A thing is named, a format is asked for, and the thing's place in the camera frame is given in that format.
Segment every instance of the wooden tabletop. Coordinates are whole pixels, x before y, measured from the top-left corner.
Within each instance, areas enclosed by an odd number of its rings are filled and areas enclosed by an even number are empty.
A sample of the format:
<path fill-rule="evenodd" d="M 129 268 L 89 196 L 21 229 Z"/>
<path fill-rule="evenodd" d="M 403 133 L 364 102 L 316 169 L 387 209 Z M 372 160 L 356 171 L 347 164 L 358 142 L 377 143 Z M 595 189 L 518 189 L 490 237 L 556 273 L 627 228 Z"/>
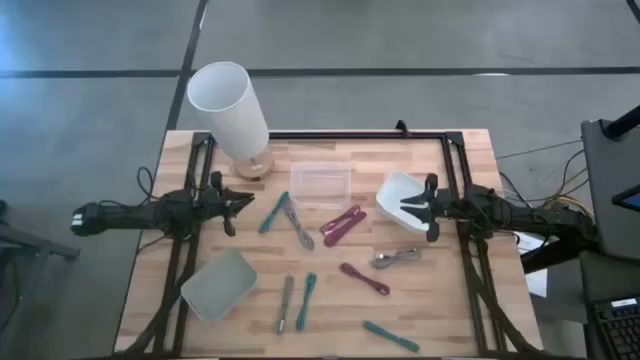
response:
<path fill-rule="evenodd" d="M 501 189 L 496 160 L 487 130 L 462 130 L 467 157 L 476 184 Z M 183 186 L 191 131 L 167 133 L 162 151 L 155 195 Z M 220 218 L 203 226 L 196 269 L 226 247 L 235 247 L 258 272 L 258 283 L 244 301 L 224 320 L 200 321 L 189 312 L 184 356 L 200 357 L 310 357 L 310 356 L 461 356 L 477 355 L 460 249 L 454 223 L 441 222 L 440 239 L 431 244 L 422 233 L 411 233 L 376 210 L 376 192 L 394 170 L 417 179 L 439 174 L 439 186 L 447 187 L 442 148 L 437 140 L 305 140 L 272 141 L 274 172 L 260 182 L 234 175 L 231 160 L 221 151 L 214 154 L 214 169 L 232 190 L 255 193 L 256 200 L 234 219 L 237 236 L 224 234 Z M 272 231 L 257 232 L 284 191 L 289 190 L 290 166 L 297 161 L 340 161 L 352 168 L 352 202 L 368 216 L 336 247 L 327 248 L 318 228 L 342 211 L 299 210 L 298 215 L 314 238 L 313 252 L 302 248 L 284 214 L 276 217 Z M 462 183 L 457 161 L 458 182 Z M 156 239 L 157 231 L 145 231 L 142 244 Z M 116 341 L 126 348 L 142 331 L 160 304 L 170 240 L 147 248 L 135 262 L 127 302 Z M 375 270 L 374 254 L 419 247 L 422 259 Z M 489 241 L 489 258 L 498 301 L 526 339 L 541 348 L 538 327 L 512 236 L 498 235 Z M 382 296 L 366 284 L 342 274 L 338 266 L 349 262 L 367 276 L 388 284 Z M 308 272 L 317 284 L 307 313 L 307 327 L 295 332 Z M 285 333 L 274 333 L 286 274 L 296 279 Z M 408 338 L 421 347 L 413 354 L 362 327 L 370 320 Z M 167 347 L 173 338 L 172 317 Z M 490 322 L 485 321 L 491 337 Z"/>

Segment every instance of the teal utensil handle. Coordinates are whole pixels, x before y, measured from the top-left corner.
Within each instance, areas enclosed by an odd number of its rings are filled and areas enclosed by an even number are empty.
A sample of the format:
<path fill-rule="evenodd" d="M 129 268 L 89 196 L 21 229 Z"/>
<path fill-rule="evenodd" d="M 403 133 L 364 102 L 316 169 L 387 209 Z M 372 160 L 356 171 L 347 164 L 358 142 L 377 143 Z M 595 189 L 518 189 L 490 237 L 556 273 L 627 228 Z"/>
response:
<path fill-rule="evenodd" d="M 316 286 L 316 280 L 318 276 L 314 273 L 307 274 L 307 285 L 304 289 L 304 300 L 302 303 L 302 308 L 300 309 L 300 314 L 298 315 L 298 321 L 296 323 L 296 330 L 302 331 L 307 324 L 307 307 L 309 306 L 309 300 L 311 299 L 311 293 L 313 293 L 313 288 Z"/>
<path fill-rule="evenodd" d="M 273 210 L 271 210 L 271 212 L 269 213 L 267 218 L 264 220 L 262 225 L 260 225 L 260 230 L 258 230 L 259 233 L 261 234 L 266 233 L 267 231 L 269 231 L 269 229 L 271 229 L 271 224 L 273 224 L 273 219 L 276 218 L 276 215 L 278 214 L 278 210 L 280 210 L 280 208 L 282 208 L 282 206 L 287 201 L 289 201 L 289 192 L 285 191 L 282 193 L 282 195 L 280 195 L 280 199 L 278 199 L 276 206 L 273 208 Z"/>
<path fill-rule="evenodd" d="M 409 351 L 411 352 L 417 353 L 418 351 L 420 351 L 420 345 L 414 343 L 413 341 L 410 341 L 405 338 L 401 338 L 400 336 L 397 336 L 395 334 L 392 334 L 387 330 L 381 328 L 380 326 L 372 323 L 371 321 L 367 320 L 364 323 L 362 323 L 362 325 L 364 326 L 365 329 L 371 331 L 372 333 L 376 335 L 380 335 L 387 340 L 391 340 L 396 344 L 409 349 Z"/>

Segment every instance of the white plate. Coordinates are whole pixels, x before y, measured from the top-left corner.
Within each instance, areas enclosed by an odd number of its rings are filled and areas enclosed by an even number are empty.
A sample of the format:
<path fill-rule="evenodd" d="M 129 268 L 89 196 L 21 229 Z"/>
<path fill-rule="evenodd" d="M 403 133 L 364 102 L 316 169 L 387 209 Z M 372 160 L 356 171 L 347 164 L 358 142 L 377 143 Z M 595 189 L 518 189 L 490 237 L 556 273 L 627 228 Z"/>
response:
<path fill-rule="evenodd" d="M 378 209 L 389 219 L 402 225 L 407 230 L 415 232 L 426 232 L 429 224 L 423 224 L 415 216 L 401 210 L 401 206 L 427 208 L 425 203 L 422 206 L 402 204 L 400 200 L 422 194 L 424 192 L 424 181 L 418 181 L 409 174 L 402 171 L 394 171 L 384 182 L 378 194 L 376 203 Z"/>

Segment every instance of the concrete floor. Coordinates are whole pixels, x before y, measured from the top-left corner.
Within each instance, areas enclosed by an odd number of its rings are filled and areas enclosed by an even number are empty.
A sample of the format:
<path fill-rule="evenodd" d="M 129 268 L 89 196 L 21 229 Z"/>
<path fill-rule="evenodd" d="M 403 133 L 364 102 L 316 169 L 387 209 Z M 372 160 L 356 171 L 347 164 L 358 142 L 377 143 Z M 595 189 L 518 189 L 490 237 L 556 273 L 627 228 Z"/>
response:
<path fill-rule="evenodd" d="M 179 70 L 198 0 L 0 0 L 0 71 Z M 623 0 L 212 0 L 194 68 L 616 67 L 640 65 Z M 155 168 L 175 78 L 0 79 L 0 198 L 10 222 L 82 248 L 53 261 L 15 358 L 110 352 L 139 232 L 76 238 L 69 215 L 137 203 Z M 640 75 L 254 79 L 272 129 L 488 128 L 496 155 L 579 138 L 583 120 L 638 104 Z M 179 129 L 204 128 L 183 102 Z M 501 160 L 528 197 L 579 144 Z M 579 161 L 570 170 L 575 173 Z M 586 187 L 577 193 L 589 202 Z M 539 317 L 545 347 L 582 354 L 577 323 Z"/>

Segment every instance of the teal knife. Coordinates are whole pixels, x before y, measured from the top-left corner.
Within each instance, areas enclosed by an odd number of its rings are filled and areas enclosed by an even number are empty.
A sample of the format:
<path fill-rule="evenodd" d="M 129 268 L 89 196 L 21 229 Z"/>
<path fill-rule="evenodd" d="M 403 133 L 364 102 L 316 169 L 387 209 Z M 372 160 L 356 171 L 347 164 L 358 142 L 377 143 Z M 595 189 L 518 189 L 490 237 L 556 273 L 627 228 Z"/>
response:
<path fill-rule="evenodd" d="M 313 293 L 313 288 L 316 286 L 316 280 L 318 276 L 314 273 L 307 274 L 307 285 L 304 289 L 304 300 L 302 303 L 302 308 L 300 309 L 300 314 L 298 315 L 298 322 L 296 323 L 296 330 L 302 331 L 307 324 L 307 307 L 309 307 L 309 300 L 311 299 L 311 293 Z"/>
<path fill-rule="evenodd" d="M 380 335 L 387 340 L 391 340 L 396 344 L 409 349 L 411 352 L 417 353 L 418 351 L 420 351 L 420 345 L 414 343 L 413 341 L 407 340 L 405 338 L 401 338 L 398 335 L 392 334 L 387 330 L 381 328 L 380 326 L 372 323 L 371 321 L 367 320 L 364 323 L 362 323 L 362 325 L 364 326 L 365 329 L 371 331 L 372 333 L 376 335 Z"/>

